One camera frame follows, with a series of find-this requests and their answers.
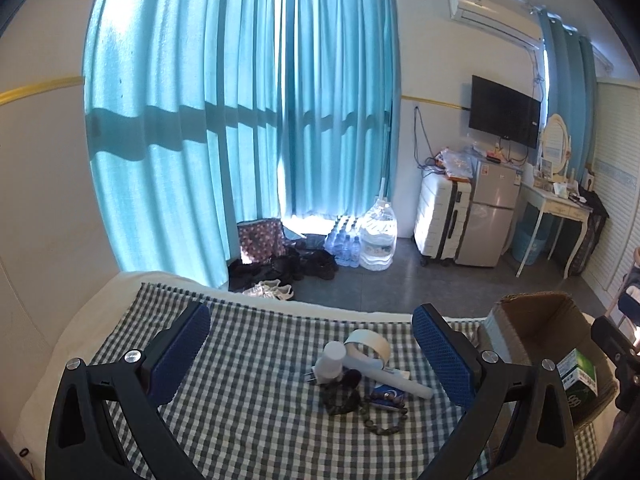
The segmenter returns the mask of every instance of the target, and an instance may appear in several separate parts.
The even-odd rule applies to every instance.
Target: air conditioner
[[[535,50],[542,47],[542,29],[534,21],[488,0],[449,0],[451,19]]]

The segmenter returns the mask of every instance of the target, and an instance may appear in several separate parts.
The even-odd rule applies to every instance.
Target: suitcase handle
[[[458,218],[458,210],[456,209],[453,212],[453,216],[451,217],[451,222],[449,223],[449,234],[447,238],[451,238],[453,236],[453,229],[456,228],[456,219]]]

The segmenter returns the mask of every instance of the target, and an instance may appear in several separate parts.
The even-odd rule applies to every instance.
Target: gray tile floor
[[[493,269],[441,264],[420,266],[420,253],[408,238],[399,238],[394,261],[387,270],[341,267],[330,282],[310,278],[294,283],[295,300],[364,312],[410,314],[421,303],[433,303],[443,316],[484,317],[495,301],[507,294],[562,290],[592,316],[604,307],[578,276],[562,279],[558,264],[540,257],[519,278],[510,254]]]

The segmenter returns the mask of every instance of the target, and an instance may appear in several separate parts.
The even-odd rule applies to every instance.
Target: curtain
[[[396,0],[283,0],[281,42],[286,214],[362,215],[396,173]]]
[[[564,28],[562,21],[546,10],[540,12],[540,23],[549,64],[548,114],[559,114],[566,123],[572,139],[568,174],[575,169],[580,181],[588,156],[593,155],[593,47],[588,38]]]
[[[274,0],[96,0],[87,139],[122,270],[220,286],[236,222],[279,215],[274,21]]]

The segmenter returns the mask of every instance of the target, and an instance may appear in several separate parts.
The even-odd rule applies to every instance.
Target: mini fridge
[[[471,157],[474,170],[471,203],[456,263],[495,267],[507,239],[516,207],[522,171]]]

